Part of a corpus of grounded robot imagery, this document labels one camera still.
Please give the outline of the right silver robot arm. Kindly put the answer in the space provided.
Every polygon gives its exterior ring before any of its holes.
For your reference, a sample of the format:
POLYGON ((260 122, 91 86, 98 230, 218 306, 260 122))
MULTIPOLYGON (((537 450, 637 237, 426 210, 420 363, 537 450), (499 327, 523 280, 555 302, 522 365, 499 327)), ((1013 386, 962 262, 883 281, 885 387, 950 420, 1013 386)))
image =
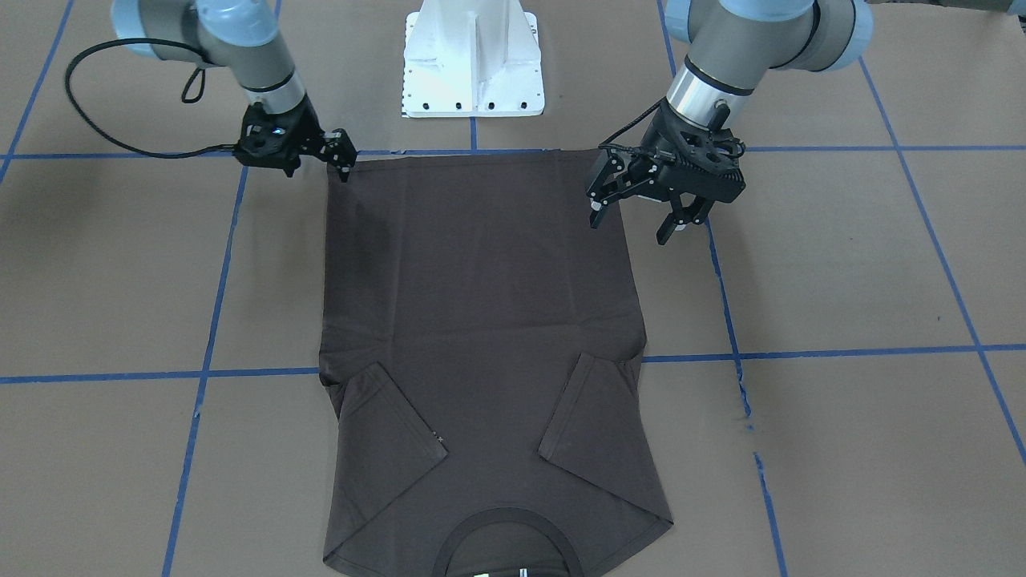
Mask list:
POLYGON ((246 167, 292 176, 312 156, 347 180, 357 151, 347 132, 325 132, 298 73, 277 16, 265 1, 114 1, 114 31, 131 51, 160 61, 228 68, 248 99, 231 146, 246 167))

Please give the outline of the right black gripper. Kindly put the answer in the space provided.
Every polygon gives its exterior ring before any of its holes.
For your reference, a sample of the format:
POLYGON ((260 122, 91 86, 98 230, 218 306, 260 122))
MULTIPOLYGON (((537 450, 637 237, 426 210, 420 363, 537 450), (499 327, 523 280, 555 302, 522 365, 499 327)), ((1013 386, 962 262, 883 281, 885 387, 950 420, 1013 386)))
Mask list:
POLYGON ((268 113, 263 103, 247 106, 234 145, 235 160, 245 167, 281 169, 292 178, 303 155, 327 163, 347 183, 358 153, 345 129, 322 130, 309 98, 280 114, 268 113))

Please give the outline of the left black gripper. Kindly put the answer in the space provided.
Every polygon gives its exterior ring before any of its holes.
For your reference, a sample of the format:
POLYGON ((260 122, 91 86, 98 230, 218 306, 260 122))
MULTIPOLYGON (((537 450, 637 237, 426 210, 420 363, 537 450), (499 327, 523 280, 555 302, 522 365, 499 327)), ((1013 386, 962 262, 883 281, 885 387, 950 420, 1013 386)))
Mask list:
POLYGON ((642 182, 652 180, 667 190, 656 194, 656 200, 670 205, 656 230, 657 243, 665 245, 674 232, 707 220, 709 200, 729 204, 746 188, 739 164, 746 152, 744 143, 729 129, 696 127, 679 117, 667 99, 657 103, 639 150, 600 148, 586 190, 592 229, 601 225, 613 204, 635 195, 642 182))

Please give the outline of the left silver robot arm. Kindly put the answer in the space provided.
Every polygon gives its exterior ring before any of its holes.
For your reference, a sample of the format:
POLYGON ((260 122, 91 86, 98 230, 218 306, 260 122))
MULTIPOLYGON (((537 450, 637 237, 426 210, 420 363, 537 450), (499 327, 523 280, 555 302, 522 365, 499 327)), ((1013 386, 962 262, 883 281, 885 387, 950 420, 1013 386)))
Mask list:
POLYGON ((640 142, 611 134, 600 144, 586 191, 593 228, 621 200, 667 202, 659 244, 745 190, 746 145, 732 127, 770 70, 842 69, 875 29, 865 1, 670 1, 664 24, 689 50, 666 95, 641 114, 649 125, 640 142))

